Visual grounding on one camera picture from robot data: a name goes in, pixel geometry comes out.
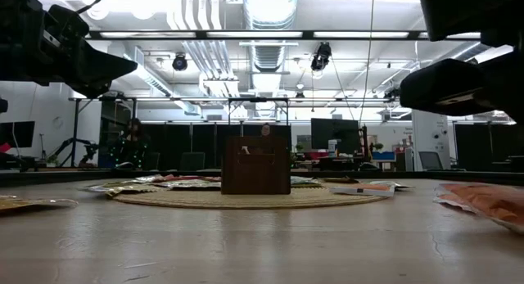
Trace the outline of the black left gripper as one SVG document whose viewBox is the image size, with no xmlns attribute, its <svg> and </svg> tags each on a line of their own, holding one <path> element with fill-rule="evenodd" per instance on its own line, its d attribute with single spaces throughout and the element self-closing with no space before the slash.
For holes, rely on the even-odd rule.
<svg viewBox="0 0 524 284">
<path fill-rule="evenodd" d="M 17 0 L 16 27 L 17 81 L 64 81 L 86 98 L 97 98 L 138 67 L 135 61 L 93 48 L 84 40 L 87 24 L 58 4 L 44 9 L 39 0 Z"/>
</svg>

